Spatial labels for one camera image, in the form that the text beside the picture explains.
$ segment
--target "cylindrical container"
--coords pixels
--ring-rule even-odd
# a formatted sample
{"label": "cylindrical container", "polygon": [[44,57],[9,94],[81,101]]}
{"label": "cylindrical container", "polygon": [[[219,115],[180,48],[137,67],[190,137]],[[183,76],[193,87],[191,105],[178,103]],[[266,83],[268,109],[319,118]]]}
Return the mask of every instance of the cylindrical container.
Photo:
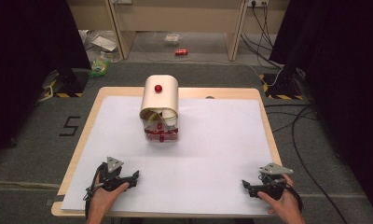
{"label": "cylindrical container", "polygon": [[187,55],[187,49],[177,49],[175,51],[175,56],[179,56],[179,55]]}
{"label": "cylindrical container", "polygon": [[174,77],[152,75],[146,80],[140,119],[148,141],[178,140],[178,81]]}

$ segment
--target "metal bracket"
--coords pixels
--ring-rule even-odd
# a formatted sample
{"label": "metal bracket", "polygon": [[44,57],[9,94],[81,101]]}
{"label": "metal bracket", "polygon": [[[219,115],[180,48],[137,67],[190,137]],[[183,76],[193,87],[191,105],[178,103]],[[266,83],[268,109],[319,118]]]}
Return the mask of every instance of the metal bracket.
{"label": "metal bracket", "polygon": [[265,167],[261,167],[259,171],[262,174],[267,174],[267,175],[281,175],[281,174],[286,174],[290,175],[293,174],[294,171],[285,167],[282,167],[281,165],[278,165],[276,163],[269,163]]}
{"label": "metal bracket", "polygon": [[112,173],[113,171],[115,171],[117,168],[119,168],[123,164],[124,164],[123,161],[119,161],[112,157],[107,157],[108,173]]}

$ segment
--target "yellow and black tape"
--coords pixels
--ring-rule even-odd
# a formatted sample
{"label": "yellow and black tape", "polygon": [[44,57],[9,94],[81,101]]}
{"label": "yellow and black tape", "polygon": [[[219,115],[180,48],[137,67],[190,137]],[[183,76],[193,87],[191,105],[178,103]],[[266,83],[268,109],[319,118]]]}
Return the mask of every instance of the yellow and black tape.
{"label": "yellow and black tape", "polygon": [[302,100],[303,97],[300,94],[279,94],[279,93],[273,93],[276,92],[275,86],[268,86],[268,84],[263,80],[265,75],[259,75],[261,82],[262,82],[262,88],[266,95],[266,97],[271,99],[280,99],[280,100]]}
{"label": "yellow and black tape", "polygon": [[[55,89],[55,85],[58,84],[59,75],[57,75],[55,78],[53,78],[52,82],[50,82],[49,86],[52,87],[52,89]],[[45,94],[45,97],[48,97],[50,95],[49,92]],[[53,92],[54,97],[60,97],[60,98],[70,98],[70,97],[82,97],[82,92],[62,92],[62,90],[58,92]]]}

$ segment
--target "human hand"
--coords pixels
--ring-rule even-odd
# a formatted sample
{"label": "human hand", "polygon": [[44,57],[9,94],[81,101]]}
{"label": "human hand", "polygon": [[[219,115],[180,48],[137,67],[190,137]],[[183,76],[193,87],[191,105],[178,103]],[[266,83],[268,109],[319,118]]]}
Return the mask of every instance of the human hand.
{"label": "human hand", "polygon": [[[291,187],[294,186],[294,182],[288,175],[283,175],[285,181]],[[270,204],[271,209],[268,214],[277,214],[285,223],[305,223],[302,214],[299,211],[297,199],[287,189],[283,191],[282,197],[276,201],[271,198],[267,193],[259,191],[259,198]]]}
{"label": "human hand", "polygon": [[129,183],[124,183],[113,191],[106,191],[103,188],[98,188],[94,191],[90,199],[90,209],[88,214],[87,224],[98,224],[103,221],[104,216],[110,211],[117,197],[125,191]]}

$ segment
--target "black mat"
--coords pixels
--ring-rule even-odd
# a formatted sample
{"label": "black mat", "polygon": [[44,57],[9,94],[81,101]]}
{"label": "black mat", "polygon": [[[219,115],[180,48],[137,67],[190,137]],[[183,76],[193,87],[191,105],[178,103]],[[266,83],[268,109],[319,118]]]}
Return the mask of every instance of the black mat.
{"label": "black mat", "polygon": [[[258,74],[272,72],[259,67],[255,69]],[[259,76],[245,65],[111,63],[104,77],[88,81],[82,97],[52,98],[39,104],[16,136],[17,145],[0,150],[0,182],[31,182],[54,186],[41,191],[30,188],[20,192],[20,187],[0,190],[0,223],[19,223],[22,220],[29,220],[28,223],[33,222],[31,220],[41,223],[79,222],[80,219],[52,217],[50,206],[40,206],[44,206],[42,204],[46,199],[56,195],[56,186],[62,183],[99,89],[143,87],[147,77],[160,74],[174,76],[180,87],[255,88],[260,91],[264,105],[281,105],[267,107],[269,122],[283,166],[295,171],[292,178],[296,182],[296,189],[307,201],[305,217],[309,223],[319,223],[317,218],[323,223],[339,222],[336,211],[328,205],[326,198],[322,197],[321,191],[311,181],[294,149],[290,124],[304,108],[303,105],[310,103],[308,99],[295,101],[266,98]],[[301,158],[323,188],[338,197],[337,201],[350,223],[373,223],[373,210],[367,198],[350,169],[337,158],[336,150],[314,111],[314,108],[307,109],[309,114],[295,125],[295,141]],[[64,128],[66,124],[75,127]],[[276,218],[256,220],[256,223],[276,222],[279,222]]]}

